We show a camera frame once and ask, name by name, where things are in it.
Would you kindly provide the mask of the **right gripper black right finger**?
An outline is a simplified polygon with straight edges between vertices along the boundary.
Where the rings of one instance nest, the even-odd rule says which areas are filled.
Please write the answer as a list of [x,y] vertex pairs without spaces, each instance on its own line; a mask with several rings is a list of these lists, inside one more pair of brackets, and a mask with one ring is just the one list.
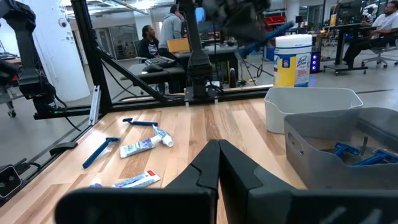
[[229,223],[397,223],[395,190],[296,189],[227,140],[219,145]]

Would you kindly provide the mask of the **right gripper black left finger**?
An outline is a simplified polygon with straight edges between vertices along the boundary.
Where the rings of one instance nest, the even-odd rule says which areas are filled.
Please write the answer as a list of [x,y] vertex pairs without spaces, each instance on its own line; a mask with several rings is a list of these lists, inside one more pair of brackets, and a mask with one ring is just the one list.
[[220,145],[209,141],[162,189],[84,188],[64,195],[56,223],[216,223]]

